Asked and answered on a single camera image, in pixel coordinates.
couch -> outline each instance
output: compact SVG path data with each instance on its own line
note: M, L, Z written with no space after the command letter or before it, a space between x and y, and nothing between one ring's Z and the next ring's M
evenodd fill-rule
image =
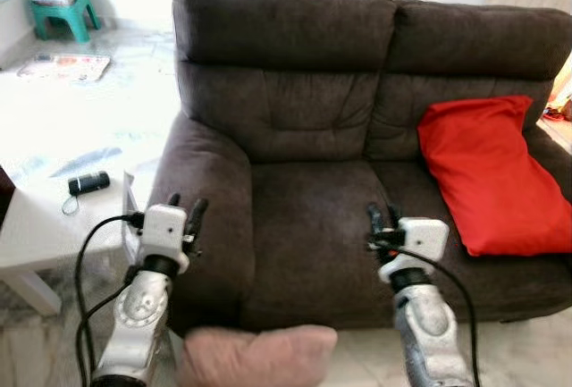
M150 203L208 198L203 256L170 326L392 325L366 205L450 227L442 263L480 321L572 305L566 255L470 257L419 151L431 103L524 94L529 151L572 198L570 156L536 126L572 47L556 10L414 0L173 0L181 112ZM454 286L434 282L458 319Z

white side table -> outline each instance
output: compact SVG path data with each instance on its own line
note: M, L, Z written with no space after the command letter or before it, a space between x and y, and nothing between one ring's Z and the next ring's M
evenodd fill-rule
M62 213L67 197L66 179L17 189L0 231L0 280L41 315L59 313L62 301L36 271L74 259L96 224L122 214L123 177L112 175L108 188L79 196L80 210L72 216ZM103 226L89 243L88 253L121 247L121 223Z

floor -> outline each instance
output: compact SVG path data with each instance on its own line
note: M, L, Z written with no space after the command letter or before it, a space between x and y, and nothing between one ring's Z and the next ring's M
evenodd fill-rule
M57 87L20 80L15 73L24 59L37 52L100 53L111 55L113 63L94 84ZM119 156L123 163L151 165L149 169L153 169L178 109L171 34L104 30L92 33L92 41L82 46L70 40L37 41L22 50L21 58L0 73L0 141L8 134L14 142L10 153L3 148L2 156L9 157L12 173L19 174L21 182L57 174L70 167L69 159L85 152L97 154L89 158L90 168ZM10 117L1 114L3 111L10 111ZM101 147L110 150L101 151ZM72 347L78 314L71 269L68 263L41 273L63 297L63 312L58 317L41 318L16 297L7 298L9 291L0 288L4 303L0 311L3 387L79 385ZM123 269L119 253L88 260L88 301L114 290ZM105 343L111 320L107 309L95 321L99 347ZM480 324L479 340L483 387L572 387L572 309L521 323ZM467 351L466 325L459 327L459 342ZM172 355L165 343L154 385L174 386L173 374ZM323 387L407 385L397 332L340 332Z

couch armrest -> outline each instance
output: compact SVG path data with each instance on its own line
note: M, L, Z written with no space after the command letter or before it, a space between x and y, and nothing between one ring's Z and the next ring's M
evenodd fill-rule
M201 324L235 325L254 281L252 179L246 154L229 138L179 114L172 125L149 204L173 192L190 211L207 198L199 246L172 294L169 324L179 335Z
M524 133L528 153L560 185L564 198L572 203L572 156L538 126ZM572 255L563 255L572 272Z

green plastic chair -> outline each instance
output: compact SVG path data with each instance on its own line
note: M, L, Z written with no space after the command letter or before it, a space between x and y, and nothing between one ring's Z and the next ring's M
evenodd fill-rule
M93 5L89 0L76 0L72 5L52 6L31 3L34 19L36 20L36 31L38 36L46 40L46 18L59 18L65 20L70 25L73 36L80 43L89 41L88 27L84 21L83 13L88 9L89 17L96 29L101 28L99 19L94 12Z

